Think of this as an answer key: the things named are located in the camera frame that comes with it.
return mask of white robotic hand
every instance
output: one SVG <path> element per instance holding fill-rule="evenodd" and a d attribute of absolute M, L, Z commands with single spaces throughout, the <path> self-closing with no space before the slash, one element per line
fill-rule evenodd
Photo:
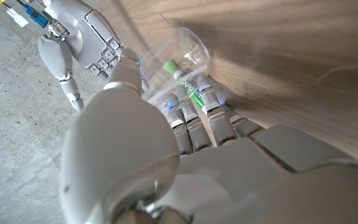
<path fill-rule="evenodd" d="M 47 25 L 47 35 L 38 42 L 41 58 L 52 75 L 60 80 L 74 109 L 80 112 L 84 105 L 73 79 L 71 56 L 104 85 L 113 61 L 118 58 L 120 41 L 103 15 L 82 1 L 37 2 L 53 18 Z"/>
<path fill-rule="evenodd" d="M 81 112 L 62 152 L 68 223 L 358 223 L 355 159 L 295 129 L 260 127 L 220 105 L 201 77 L 212 147 L 185 90 L 169 96 L 165 116 L 141 99 L 137 56 L 99 12 L 37 2 L 54 18 L 41 57 Z M 84 108 L 71 56 L 104 85 Z"/>

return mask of wood grain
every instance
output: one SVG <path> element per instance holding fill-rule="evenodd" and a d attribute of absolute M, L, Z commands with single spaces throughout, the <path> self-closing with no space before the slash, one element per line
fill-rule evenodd
<path fill-rule="evenodd" d="M 229 106 L 266 128 L 293 126 L 358 158 L 358 1 L 96 3 L 140 55 L 173 27 L 193 30 Z"/>

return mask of concrete floor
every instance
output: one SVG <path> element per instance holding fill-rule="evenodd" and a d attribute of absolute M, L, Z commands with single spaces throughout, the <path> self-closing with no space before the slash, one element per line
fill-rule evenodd
<path fill-rule="evenodd" d="M 43 30 L 6 2 L 30 24 L 20 28 L 0 5 L 0 223 L 64 223 L 60 148 L 76 112 L 39 57 Z M 101 87 L 78 63 L 73 71 L 87 103 Z"/>

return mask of toothpaste tube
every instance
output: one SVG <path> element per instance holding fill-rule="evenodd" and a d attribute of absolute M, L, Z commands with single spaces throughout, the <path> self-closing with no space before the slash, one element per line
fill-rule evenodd
<path fill-rule="evenodd" d="M 185 76 L 185 73 L 180 70 L 178 65 L 172 60 L 167 60 L 164 63 L 164 68 L 166 71 L 171 74 L 175 80 L 182 78 Z M 190 98 L 195 102 L 195 104 L 201 108 L 201 110 L 206 114 L 206 108 L 204 106 L 203 98 L 201 97 L 200 91 L 198 91 L 197 85 L 190 81 L 184 81 L 181 83 L 183 87 L 185 87 L 187 93 L 189 94 Z"/>

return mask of clear plastic cup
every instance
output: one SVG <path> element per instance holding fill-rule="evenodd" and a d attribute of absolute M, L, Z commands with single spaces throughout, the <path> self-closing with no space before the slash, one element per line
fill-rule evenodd
<path fill-rule="evenodd" d="M 188 96 L 180 96 L 179 101 L 191 98 L 204 110 L 196 80 L 198 75 L 208 75 L 211 60 L 194 32 L 183 27 L 171 30 L 139 61 L 144 100 L 164 112 L 170 107 L 168 95 L 183 86 Z"/>

